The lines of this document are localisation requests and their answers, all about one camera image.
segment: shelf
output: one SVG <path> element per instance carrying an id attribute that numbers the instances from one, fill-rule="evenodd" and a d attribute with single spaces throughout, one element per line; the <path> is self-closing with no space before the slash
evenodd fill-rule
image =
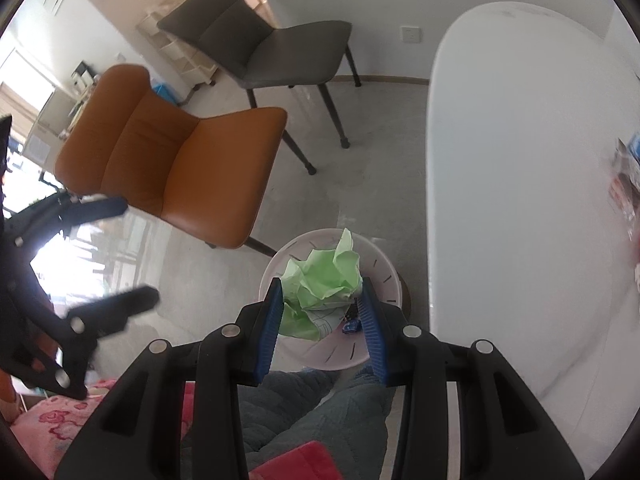
<path id="1" fill-rule="evenodd" d="M 153 36 L 148 36 L 149 41 L 156 47 L 158 50 L 162 50 L 164 47 L 171 43 L 171 40 L 164 32 L 158 32 Z"/>
<path id="2" fill-rule="evenodd" d="M 136 28 L 189 86 L 211 82 L 216 64 L 206 54 L 158 28 L 158 22 L 186 0 L 162 0 L 148 10 Z"/>

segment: pink floral fabric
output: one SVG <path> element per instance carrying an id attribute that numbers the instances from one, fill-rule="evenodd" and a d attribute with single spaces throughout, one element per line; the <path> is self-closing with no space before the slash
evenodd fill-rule
<path id="1" fill-rule="evenodd" d="M 62 396 L 41 400 L 11 426 L 18 442 L 47 478 L 53 478 L 66 450 L 115 383 L 100 381 L 81 402 Z M 193 386 L 188 383 L 184 394 L 182 436 L 193 421 Z"/>

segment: person's leg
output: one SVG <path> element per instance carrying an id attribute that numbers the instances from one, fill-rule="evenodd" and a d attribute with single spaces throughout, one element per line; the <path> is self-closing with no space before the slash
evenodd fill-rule
<path id="1" fill-rule="evenodd" d="M 378 480 L 386 452 L 385 419 L 394 388 L 384 387 L 363 368 L 327 402 L 247 455 L 249 470 L 307 442 L 321 442 L 344 478 Z"/>
<path id="2" fill-rule="evenodd" d="M 270 372 L 257 388 L 238 386 L 242 439 L 247 456 L 314 409 L 334 387 L 338 372 Z M 191 480 L 191 431 L 180 444 L 180 476 Z"/>

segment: red cloth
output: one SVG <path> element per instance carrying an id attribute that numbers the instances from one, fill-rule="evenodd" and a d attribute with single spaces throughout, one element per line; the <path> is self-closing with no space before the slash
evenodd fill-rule
<path id="1" fill-rule="evenodd" d="M 193 400 L 196 393 L 196 383 L 185 383 L 184 400 L 182 402 L 182 436 L 193 424 Z"/>
<path id="2" fill-rule="evenodd" d="M 252 474 L 260 480 L 343 480 L 329 452 L 316 441 L 265 462 Z"/>

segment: baseboard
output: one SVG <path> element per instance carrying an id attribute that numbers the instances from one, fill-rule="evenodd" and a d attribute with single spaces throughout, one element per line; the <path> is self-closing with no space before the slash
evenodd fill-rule
<path id="1" fill-rule="evenodd" d="M 406 83 L 411 85 L 423 85 L 428 86 L 429 80 L 422 79 L 420 77 L 404 77 L 398 75 L 361 75 L 360 79 L 362 81 L 371 81 L 375 83 Z M 353 82 L 353 76 L 350 75 L 337 75 L 331 79 L 332 82 Z"/>

